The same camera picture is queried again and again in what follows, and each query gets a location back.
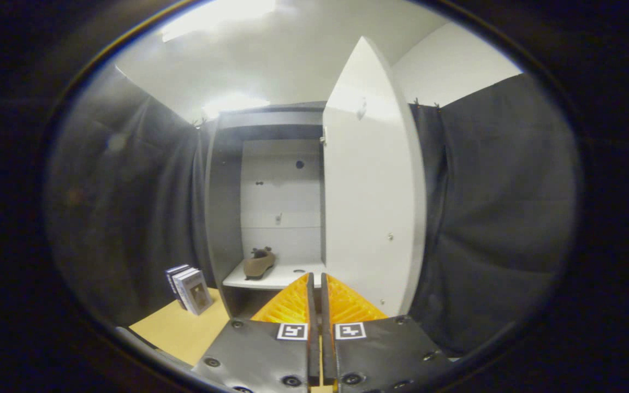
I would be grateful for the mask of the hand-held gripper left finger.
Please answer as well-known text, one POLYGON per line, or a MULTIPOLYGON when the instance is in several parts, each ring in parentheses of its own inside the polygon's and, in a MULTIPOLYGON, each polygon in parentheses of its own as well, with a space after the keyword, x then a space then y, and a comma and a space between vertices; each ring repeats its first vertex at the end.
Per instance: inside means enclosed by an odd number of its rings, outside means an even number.
POLYGON ((319 385, 314 276, 286 286, 249 319, 230 319, 193 373, 239 392, 310 392, 319 385))

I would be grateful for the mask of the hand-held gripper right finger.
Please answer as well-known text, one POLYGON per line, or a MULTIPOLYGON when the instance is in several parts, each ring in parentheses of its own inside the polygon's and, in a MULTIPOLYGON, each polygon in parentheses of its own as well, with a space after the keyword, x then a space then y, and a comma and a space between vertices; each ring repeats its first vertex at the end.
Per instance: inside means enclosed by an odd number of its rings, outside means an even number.
POLYGON ((412 317, 384 315, 329 274, 321 284, 323 381, 335 392, 422 392, 451 368, 412 317))

